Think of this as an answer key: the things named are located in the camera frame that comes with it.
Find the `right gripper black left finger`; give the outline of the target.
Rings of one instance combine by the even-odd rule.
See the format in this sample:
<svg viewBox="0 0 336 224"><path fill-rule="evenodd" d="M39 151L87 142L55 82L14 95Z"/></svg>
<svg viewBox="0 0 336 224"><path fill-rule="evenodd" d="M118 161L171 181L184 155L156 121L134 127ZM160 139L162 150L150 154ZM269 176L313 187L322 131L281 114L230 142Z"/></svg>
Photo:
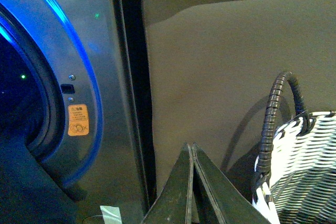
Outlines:
<svg viewBox="0 0 336 224"><path fill-rule="evenodd" d="M192 149L185 143L160 195L142 223L191 223L193 179Z"/></svg>

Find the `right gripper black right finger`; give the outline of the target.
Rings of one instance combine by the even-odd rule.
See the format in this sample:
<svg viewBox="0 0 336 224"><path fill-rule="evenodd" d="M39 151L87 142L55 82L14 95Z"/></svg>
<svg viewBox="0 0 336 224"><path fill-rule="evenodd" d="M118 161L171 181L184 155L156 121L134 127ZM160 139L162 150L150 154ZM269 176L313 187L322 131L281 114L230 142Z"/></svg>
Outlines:
<svg viewBox="0 0 336 224"><path fill-rule="evenodd" d="M269 223L196 143L193 192L200 223Z"/></svg>

